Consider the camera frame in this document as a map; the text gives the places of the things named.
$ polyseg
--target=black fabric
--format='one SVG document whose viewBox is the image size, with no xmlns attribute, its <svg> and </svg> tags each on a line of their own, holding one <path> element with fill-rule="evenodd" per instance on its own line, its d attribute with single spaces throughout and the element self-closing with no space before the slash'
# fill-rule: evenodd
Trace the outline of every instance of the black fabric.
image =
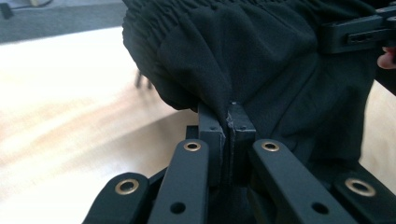
<svg viewBox="0 0 396 224">
<path fill-rule="evenodd" d="M 203 101 L 225 128 L 237 102 L 261 138 L 284 143 L 305 164 L 359 159 L 378 54 L 322 55 L 317 29 L 372 15 L 373 7 L 358 0 L 124 2 L 124 45 L 166 103 L 194 109 Z M 227 217 L 224 223 L 248 223 L 238 213 Z"/>
</svg>

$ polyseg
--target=metal grommet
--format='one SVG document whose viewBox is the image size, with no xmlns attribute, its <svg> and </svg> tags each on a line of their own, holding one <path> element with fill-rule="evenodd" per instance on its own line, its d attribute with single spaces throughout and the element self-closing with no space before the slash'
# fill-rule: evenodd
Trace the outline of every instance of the metal grommet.
<svg viewBox="0 0 396 224">
<path fill-rule="evenodd" d="M 273 142 L 263 142 L 262 148 L 267 151 L 278 151 L 279 150 L 279 146 Z"/>
<path fill-rule="evenodd" d="M 135 192 L 139 188 L 139 182 L 136 179 L 124 179 L 121 180 L 115 191 L 120 195 L 127 195 Z"/>
<path fill-rule="evenodd" d="M 188 151 L 198 151 L 199 149 L 201 149 L 201 144 L 196 142 L 189 142 L 184 145 L 184 149 Z"/>
<path fill-rule="evenodd" d="M 376 194 L 375 189 L 371 185 L 357 178 L 348 178 L 346 180 L 346 186 L 353 192 L 364 197 L 373 197 Z"/>
</svg>

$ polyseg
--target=gray floor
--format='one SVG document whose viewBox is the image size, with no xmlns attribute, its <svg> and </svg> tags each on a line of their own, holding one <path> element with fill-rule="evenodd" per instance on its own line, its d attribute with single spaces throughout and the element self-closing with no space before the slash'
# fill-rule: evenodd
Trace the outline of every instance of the gray floor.
<svg viewBox="0 0 396 224">
<path fill-rule="evenodd" d="M 0 2 L 29 6 L 28 0 Z M 126 9 L 121 0 L 54 0 L 45 7 L 15 9 L 12 18 L 0 17 L 0 43 L 121 26 Z"/>
</svg>

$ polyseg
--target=wooden surface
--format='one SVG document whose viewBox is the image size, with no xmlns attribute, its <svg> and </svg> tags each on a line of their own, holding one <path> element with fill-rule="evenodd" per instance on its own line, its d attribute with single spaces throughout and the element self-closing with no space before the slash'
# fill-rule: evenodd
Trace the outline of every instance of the wooden surface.
<svg viewBox="0 0 396 224">
<path fill-rule="evenodd" d="M 196 115 L 135 73 L 121 28 L 0 46 L 0 223 L 80 223 L 112 177 L 167 165 Z M 393 192 L 395 111 L 375 84 L 361 163 Z"/>
</svg>

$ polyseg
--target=black cloth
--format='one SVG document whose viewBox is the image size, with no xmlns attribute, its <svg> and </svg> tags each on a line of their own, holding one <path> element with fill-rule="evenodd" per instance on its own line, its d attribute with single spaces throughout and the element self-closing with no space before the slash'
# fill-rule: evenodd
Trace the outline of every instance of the black cloth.
<svg viewBox="0 0 396 224">
<path fill-rule="evenodd" d="M 372 6 L 359 0 L 124 2 L 124 45 L 166 103 L 194 109 L 202 101 L 225 128 L 228 106 L 237 102 L 261 138 L 284 143 L 304 164 L 359 159 L 378 54 L 320 54 L 317 31 L 325 22 L 373 15 Z"/>
</svg>

